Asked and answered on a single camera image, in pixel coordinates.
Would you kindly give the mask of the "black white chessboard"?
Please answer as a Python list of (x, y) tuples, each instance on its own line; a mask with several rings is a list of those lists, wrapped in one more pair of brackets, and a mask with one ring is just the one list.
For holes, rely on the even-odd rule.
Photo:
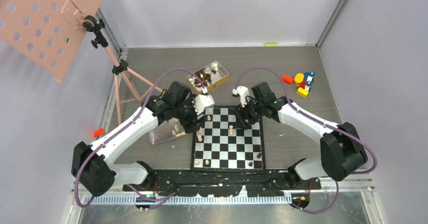
[[(202, 142), (198, 142), (198, 131), (193, 133), (190, 169), (193, 171), (261, 172), (266, 170), (263, 122), (260, 119), (248, 130), (236, 129), (235, 108), (231, 105), (216, 105), (206, 111)], [(229, 135), (233, 125), (233, 135)], [(262, 168), (254, 167), (255, 161)]]

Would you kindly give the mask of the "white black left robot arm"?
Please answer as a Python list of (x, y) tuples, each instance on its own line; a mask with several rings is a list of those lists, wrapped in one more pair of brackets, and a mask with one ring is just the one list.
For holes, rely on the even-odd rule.
[(205, 110), (213, 105), (212, 96), (205, 90), (193, 94), (188, 86), (174, 81), (160, 95), (148, 97), (135, 113), (105, 136), (91, 144), (80, 142), (75, 146), (72, 175), (76, 184), (82, 184), (94, 197), (126, 184), (150, 190), (155, 174), (148, 164), (116, 164), (116, 159), (140, 137), (172, 118), (178, 119), (185, 133), (198, 131), (205, 121)]

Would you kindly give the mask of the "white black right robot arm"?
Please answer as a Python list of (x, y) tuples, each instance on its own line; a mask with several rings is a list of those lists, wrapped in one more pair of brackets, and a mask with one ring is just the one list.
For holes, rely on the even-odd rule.
[(342, 181), (368, 161), (352, 124), (324, 120), (286, 96), (276, 97), (266, 82), (251, 89), (238, 86), (232, 95), (240, 100), (235, 109), (237, 128), (248, 129), (265, 117), (290, 126), (319, 144), (319, 158), (304, 158), (288, 167), (288, 182), (295, 189), (318, 177)]

